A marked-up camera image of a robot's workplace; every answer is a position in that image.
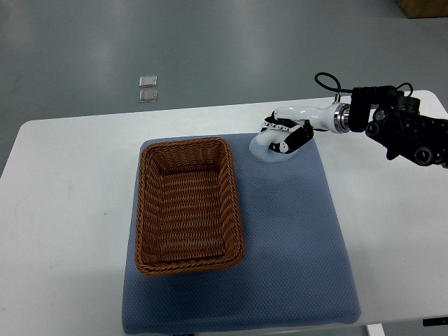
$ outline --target blue cushion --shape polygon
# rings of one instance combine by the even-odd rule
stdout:
[[[249,152],[255,134],[227,134],[246,254],[218,271],[144,276],[134,264],[134,193],[122,325],[126,333],[198,333],[327,323],[361,315],[344,239],[314,141],[286,162]],[[147,141],[149,144],[173,139]]]

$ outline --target cable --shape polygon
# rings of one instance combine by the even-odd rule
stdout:
[[[407,85],[409,87],[410,93],[408,94],[408,97],[411,97],[411,95],[412,95],[412,93],[414,91],[414,88],[412,87],[411,83],[404,82],[403,84],[400,84],[398,87],[396,87],[395,90],[398,91],[399,88],[401,88],[402,86],[405,86],[405,85]]]
[[[330,77],[331,79],[333,79],[336,82],[336,88],[335,87],[330,87],[328,85],[323,84],[320,80],[319,80],[319,76],[326,76],[326,77]],[[337,93],[353,93],[353,90],[348,90],[348,89],[342,89],[341,88],[341,83],[338,81],[338,79],[336,77],[334,77],[331,73],[328,72],[319,72],[315,75],[314,80],[316,81],[316,83],[318,83],[322,88],[327,89],[328,91],[332,91],[332,92],[337,92]]]

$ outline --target white object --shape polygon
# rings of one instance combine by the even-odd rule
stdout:
[[[252,155],[264,162],[281,162],[286,161],[297,153],[297,150],[290,150],[287,138],[294,133],[295,130],[303,127],[307,120],[314,129],[323,131],[331,131],[332,133],[347,133],[348,126],[344,129],[343,113],[349,110],[348,104],[333,102],[325,108],[317,108],[310,106],[292,106],[279,107],[273,112],[275,120],[292,120],[296,123],[294,127],[287,127],[279,124],[271,123],[275,120],[263,122],[260,132],[252,139],[249,144],[249,150]],[[271,150],[270,144],[278,144],[279,152]]]
[[[385,336],[382,324],[370,324],[365,328],[369,336]]]
[[[448,118],[431,92],[414,96],[422,114]],[[127,240],[144,141],[256,133],[280,106],[332,102],[25,123],[0,178],[1,335],[123,335]],[[358,291],[356,324],[448,316],[448,170],[388,161],[386,149],[364,134],[316,132],[314,139]]]
[[[157,76],[156,75],[140,77],[139,88],[149,88],[151,86],[156,86],[156,85],[157,85]]]

